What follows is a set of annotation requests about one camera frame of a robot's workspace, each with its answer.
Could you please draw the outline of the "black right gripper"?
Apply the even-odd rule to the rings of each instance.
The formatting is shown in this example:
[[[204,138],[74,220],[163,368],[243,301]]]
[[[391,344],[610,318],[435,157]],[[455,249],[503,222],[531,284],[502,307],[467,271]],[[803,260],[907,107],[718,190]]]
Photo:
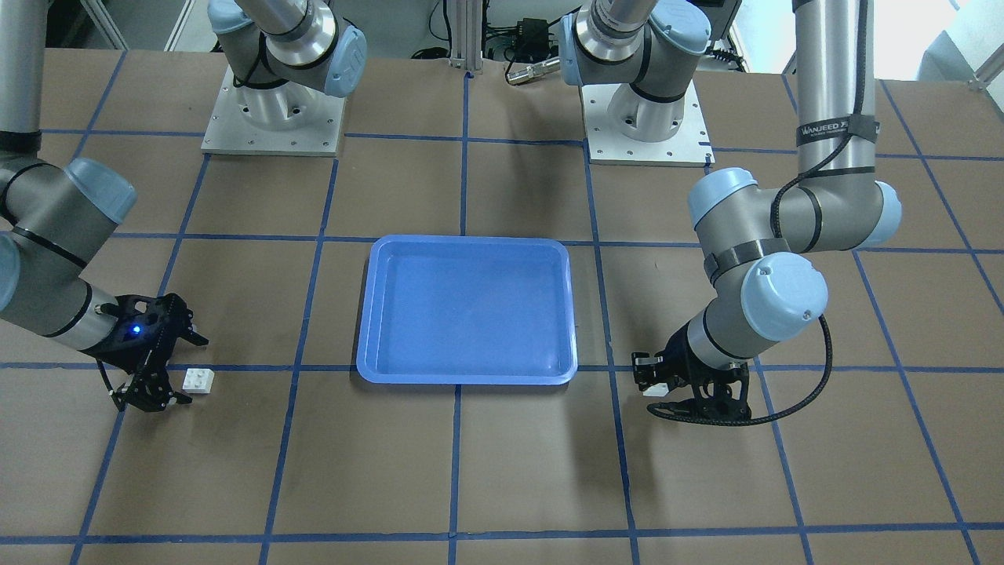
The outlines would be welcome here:
[[[121,368],[129,379],[110,389],[119,411],[126,404],[144,412],[161,412],[173,404],[192,404],[173,390],[166,364],[176,340],[204,347],[209,344],[193,327],[193,312],[179,294],[145,297],[123,294],[114,303],[98,304],[96,312],[114,319],[111,332],[96,345],[96,360]]]

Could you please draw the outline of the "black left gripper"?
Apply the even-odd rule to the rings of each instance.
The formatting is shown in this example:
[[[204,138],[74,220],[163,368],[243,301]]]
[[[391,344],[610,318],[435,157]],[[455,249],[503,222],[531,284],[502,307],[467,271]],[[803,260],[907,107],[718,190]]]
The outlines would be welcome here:
[[[750,421],[749,371],[746,363],[719,369],[705,364],[689,343],[689,326],[668,340],[662,355],[632,352],[635,376],[669,376],[677,387],[689,386],[693,399],[653,402],[646,411],[663,421],[709,425],[711,421]]]

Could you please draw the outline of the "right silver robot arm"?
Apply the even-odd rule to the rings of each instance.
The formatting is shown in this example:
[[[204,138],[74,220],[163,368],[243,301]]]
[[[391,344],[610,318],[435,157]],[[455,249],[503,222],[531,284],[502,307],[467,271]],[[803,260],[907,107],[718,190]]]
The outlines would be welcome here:
[[[173,390],[166,365],[176,341],[205,346],[178,294],[114,296],[82,271],[137,200],[104,164],[76,158],[57,167],[38,157],[41,75],[48,4],[2,3],[2,318],[112,365],[118,410],[160,412],[191,403]],[[262,131],[298,129],[324,100],[354,92],[365,71],[365,33],[333,1],[211,1],[207,15],[248,121]]]

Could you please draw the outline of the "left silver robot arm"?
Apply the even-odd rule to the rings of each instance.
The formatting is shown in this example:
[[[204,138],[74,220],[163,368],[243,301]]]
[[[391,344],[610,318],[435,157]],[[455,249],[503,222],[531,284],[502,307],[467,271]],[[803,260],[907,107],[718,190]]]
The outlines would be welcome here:
[[[638,389],[692,397],[649,404],[664,421],[744,427],[778,421],[814,401],[831,376],[824,310],[828,286],[808,253],[855,250],[890,239],[901,222],[896,190],[875,178],[874,10],[868,1],[794,1],[798,174],[761,187],[739,167],[689,191],[689,220],[715,297],[656,354],[632,354]],[[614,129],[637,142],[680,129],[685,95],[711,40],[688,1],[591,1],[562,16],[558,53],[567,85],[617,85]],[[817,323],[824,374],[792,407],[754,417],[751,359]]]

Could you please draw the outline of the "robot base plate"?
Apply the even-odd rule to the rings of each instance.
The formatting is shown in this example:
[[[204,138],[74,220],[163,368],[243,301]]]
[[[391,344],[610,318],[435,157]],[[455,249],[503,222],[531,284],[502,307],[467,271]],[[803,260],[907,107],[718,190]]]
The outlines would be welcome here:
[[[201,149],[228,156],[336,157],[347,101],[287,82],[237,87],[227,68]]]
[[[581,86],[589,162],[704,167],[716,162],[693,82],[682,99],[642,99],[629,85]]]

